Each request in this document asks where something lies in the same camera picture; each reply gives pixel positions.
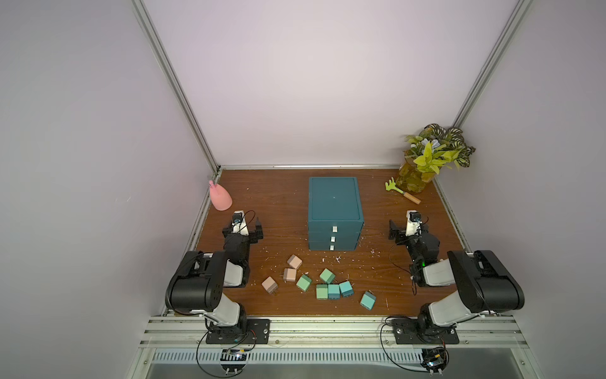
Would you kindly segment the pink plug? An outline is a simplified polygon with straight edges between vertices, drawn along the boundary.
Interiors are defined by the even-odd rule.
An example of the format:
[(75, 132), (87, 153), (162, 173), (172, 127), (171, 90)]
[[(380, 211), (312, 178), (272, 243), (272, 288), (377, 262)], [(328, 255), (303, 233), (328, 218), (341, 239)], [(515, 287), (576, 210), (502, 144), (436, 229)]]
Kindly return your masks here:
[(287, 260), (287, 264), (290, 266), (290, 268), (293, 268), (295, 270), (299, 269), (302, 265), (302, 260), (300, 257), (296, 256), (296, 255), (292, 255), (289, 257), (289, 259)]
[(270, 294), (270, 295), (274, 294), (277, 291), (278, 287), (279, 287), (279, 285), (277, 284), (277, 282), (271, 276), (267, 277), (262, 282), (261, 285), (262, 285), (263, 289), (265, 289), (266, 292), (268, 292), (268, 294)]
[(285, 268), (283, 272), (283, 280), (286, 283), (294, 283), (297, 280), (297, 270), (295, 268)]

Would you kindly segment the teal drawer cabinet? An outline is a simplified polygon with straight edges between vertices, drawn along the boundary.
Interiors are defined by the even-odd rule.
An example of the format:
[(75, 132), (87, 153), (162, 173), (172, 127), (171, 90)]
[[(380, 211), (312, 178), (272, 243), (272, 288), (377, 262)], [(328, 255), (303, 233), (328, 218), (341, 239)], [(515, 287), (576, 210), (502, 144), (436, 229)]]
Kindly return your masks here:
[(309, 179), (308, 243), (312, 251), (354, 251), (365, 218), (355, 177)]

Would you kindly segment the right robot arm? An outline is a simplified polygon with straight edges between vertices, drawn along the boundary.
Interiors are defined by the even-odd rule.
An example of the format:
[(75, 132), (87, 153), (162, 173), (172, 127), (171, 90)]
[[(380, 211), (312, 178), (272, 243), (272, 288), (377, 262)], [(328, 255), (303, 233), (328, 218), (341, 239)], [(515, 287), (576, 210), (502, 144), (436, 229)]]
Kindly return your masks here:
[(456, 286), (454, 293), (421, 308), (413, 321), (417, 333), (427, 337), (454, 333), (456, 325), (482, 314), (501, 314), (524, 307), (521, 286), (494, 252), (449, 251), (448, 257), (441, 260), (440, 241), (416, 216), (414, 213), (404, 228), (391, 220), (388, 234), (397, 246), (405, 246), (410, 255), (408, 272), (413, 286)]

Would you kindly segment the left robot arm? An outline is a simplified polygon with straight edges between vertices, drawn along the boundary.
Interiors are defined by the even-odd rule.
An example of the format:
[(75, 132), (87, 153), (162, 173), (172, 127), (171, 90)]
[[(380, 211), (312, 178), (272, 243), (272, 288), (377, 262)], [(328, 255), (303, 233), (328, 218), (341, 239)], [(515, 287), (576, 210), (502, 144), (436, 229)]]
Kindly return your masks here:
[(223, 250), (214, 253), (189, 251), (167, 285), (165, 305), (176, 314), (203, 316), (213, 333), (239, 336), (248, 332), (246, 311), (223, 293), (249, 282), (250, 247), (264, 237), (260, 221), (246, 231), (243, 224), (223, 229)]

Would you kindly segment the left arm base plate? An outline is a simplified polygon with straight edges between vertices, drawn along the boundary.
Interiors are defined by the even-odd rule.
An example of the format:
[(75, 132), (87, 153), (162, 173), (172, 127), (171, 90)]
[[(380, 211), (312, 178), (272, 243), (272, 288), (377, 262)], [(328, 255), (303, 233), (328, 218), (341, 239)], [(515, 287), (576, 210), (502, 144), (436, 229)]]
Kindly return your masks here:
[(254, 318), (234, 326), (211, 326), (206, 344), (267, 344), (271, 331), (269, 319)]

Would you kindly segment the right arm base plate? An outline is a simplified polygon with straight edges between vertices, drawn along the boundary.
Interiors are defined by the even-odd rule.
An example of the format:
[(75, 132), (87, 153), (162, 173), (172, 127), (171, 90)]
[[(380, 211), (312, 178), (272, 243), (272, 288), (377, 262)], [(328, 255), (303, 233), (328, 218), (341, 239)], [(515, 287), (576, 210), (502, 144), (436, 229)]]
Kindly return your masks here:
[(395, 318), (389, 321), (396, 344), (459, 344), (455, 327), (423, 325), (416, 319)]

